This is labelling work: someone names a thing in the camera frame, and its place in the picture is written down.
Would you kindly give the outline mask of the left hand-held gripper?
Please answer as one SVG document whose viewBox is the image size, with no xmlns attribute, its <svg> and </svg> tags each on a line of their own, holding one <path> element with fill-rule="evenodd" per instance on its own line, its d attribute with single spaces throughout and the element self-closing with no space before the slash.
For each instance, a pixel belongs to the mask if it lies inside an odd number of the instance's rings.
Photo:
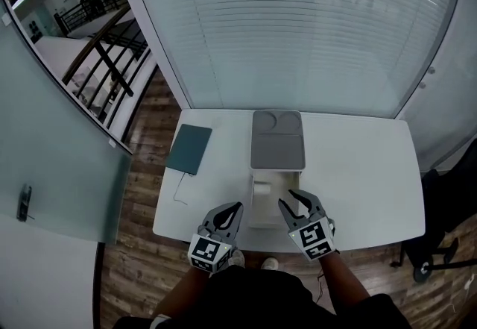
<svg viewBox="0 0 477 329">
<path fill-rule="evenodd" d="M 191 266 L 210 274 L 224 268 L 236 250 L 236 235 L 243 212 L 242 203 L 229 203 L 206 214 L 190 242 L 188 259 Z"/>
</svg>

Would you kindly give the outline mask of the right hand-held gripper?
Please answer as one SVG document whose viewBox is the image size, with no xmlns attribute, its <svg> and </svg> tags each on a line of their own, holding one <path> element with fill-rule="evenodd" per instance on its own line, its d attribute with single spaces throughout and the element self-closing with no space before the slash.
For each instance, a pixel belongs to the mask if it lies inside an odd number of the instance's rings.
<svg viewBox="0 0 477 329">
<path fill-rule="evenodd" d="M 288 225 L 288 235 L 309 261 L 335 250 L 335 222 L 329 218 L 320 199 L 301 189 L 290 189 L 290 195 L 306 208 L 306 215 L 297 215 L 289 205 L 278 200 L 279 209 Z"/>
</svg>

